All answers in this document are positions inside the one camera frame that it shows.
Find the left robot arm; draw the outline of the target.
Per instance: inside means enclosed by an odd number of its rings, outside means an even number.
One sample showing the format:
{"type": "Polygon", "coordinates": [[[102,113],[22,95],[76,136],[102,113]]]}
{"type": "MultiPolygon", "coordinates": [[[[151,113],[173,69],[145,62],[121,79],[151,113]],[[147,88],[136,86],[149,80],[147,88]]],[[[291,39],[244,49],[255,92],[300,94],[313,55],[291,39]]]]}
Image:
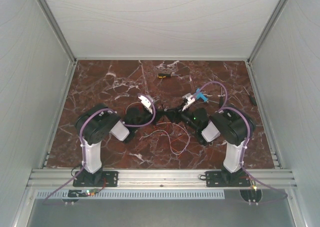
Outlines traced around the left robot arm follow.
{"type": "Polygon", "coordinates": [[[161,117],[157,109],[140,111],[131,107],[126,111],[124,120],[105,104],[99,103],[80,115],[75,123],[81,148],[81,169],[75,173],[74,187],[102,186],[116,187],[117,171],[103,170],[101,161],[102,141],[113,136],[121,143],[129,143],[136,131],[149,124],[156,124],[161,117]]]}

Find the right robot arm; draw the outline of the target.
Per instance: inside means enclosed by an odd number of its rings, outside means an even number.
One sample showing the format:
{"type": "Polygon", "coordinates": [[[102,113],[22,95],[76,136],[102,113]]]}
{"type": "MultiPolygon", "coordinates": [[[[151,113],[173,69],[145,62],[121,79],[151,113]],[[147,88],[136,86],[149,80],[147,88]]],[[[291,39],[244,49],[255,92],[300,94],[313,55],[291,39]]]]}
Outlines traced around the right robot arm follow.
{"type": "Polygon", "coordinates": [[[221,171],[205,175],[207,186],[249,187],[250,179],[242,170],[244,150],[247,140],[256,129],[255,121],[233,105],[220,112],[209,115],[205,108],[194,111],[182,110],[181,107],[166,109],[167,118],[178,124],[183,122],[194,130],[194,135],[201,145],[208,145],[222,136],[226,141],[226,153],[221,171]]]}

